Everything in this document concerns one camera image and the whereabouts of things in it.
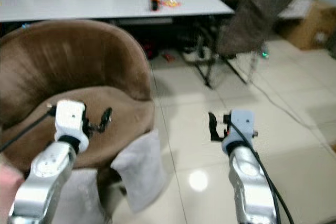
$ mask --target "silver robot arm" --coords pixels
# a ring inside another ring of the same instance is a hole
[[[252,145],[254,114],[250,111],[232,110],[223,116],[227,124],[225,137],[216,131],[216,117],[209,113],[209,129],[212,141],[222,142],[223,152],[229,156],[229,180],[235,192],[236,215],[239,224],[277,224],[276,209],[271,189],[258,161],[246,142],[232,127],[234,123]]]
[[[111,112],[108,108],[100,125],[93,126],[85,118],[83,103],[69,100],[57,103],[55,142],[33,160],[27,180],[17,191],[7,223],[51,223],[77,154],[89,146],[91,131],[104,131]]]

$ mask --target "black cable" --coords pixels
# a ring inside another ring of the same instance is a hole
[[[55,116],[56,114],[56,106],[52,106],[51,109],[45,113],[43,116],[41,116],[39,119],[37,119],[34,123],[23,129],[19,134],[17,134],[14,138],[7,141],[3,146],[0,147],[0,153],[6,150],[8,147],[10,147],[15,141],[17,141],[20,137],[22,137],[24,134],[26,134],[28,131],[30,131],[32,128],[34,128],[36,125],[38,125],[40,122],[42,122],[46,117],[48,116]]]
[[[252,154],[254,155],[254,157],[256,158],[256,160],[258,161],[262,171],[265,174],[267,183],[271,189],[272,195],[273,195],[273,200],[274,200],[274,207],[276,209],[276,215],[277,215],[277,224],[281,224],[281,218],[280,218],[280,211],[279,211],[279,206],[278,206],[278,202],[277,202],[277,198],[276,196],[278,196],[281,205],[283,206],[285,213],[288,217],[289,223],[290,224],[294,224],[293,218],[289,212],[289,209],[284,201],[284,199],[282,198],[282,196],[280,195],[278,189],[276,188],[276,186],[274,185],[274,183],[272,182],[271,178],[269,177],[263,163],[261,162],[258,154],[255,152],[255,150],[253,149],[252,145],[249,143],[249,141],[246,139],[246,137],[243,135],[243,133],[237,128],[237,126],[230,122],[230,125],[232,125],[232,127],[236,130],[236,132],[239,134],[239,136],[245,141],[245,143],[247,144],[248,148],[251,150]]]

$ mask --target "gray chair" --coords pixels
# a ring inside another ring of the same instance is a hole
[[[232,70],[245,82],[251,82],[253,72],[265,40],[270,34],[278,15],[292,0],[241,0],[235,16],[228,24],[219,28],[216,39],[207,34],[213,57],[219,54],[229,64]],[[232,55],[253,52],[248,80],[244,80],[228,61]],[[212,64],[208,65],[209,80]]]

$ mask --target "brown armchair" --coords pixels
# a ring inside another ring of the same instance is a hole
[[[111,125],[93,136],[75,163],[105,173],[122,149],[153,128],[149,66],[124,30],[89,20],[41,22],[6,35],[0,47],[1,144],[42,116],[47,103],[83,101],[97,123],[110,106]],[[54,119],[46,119],[4,155],[26,173],[54,133]]]

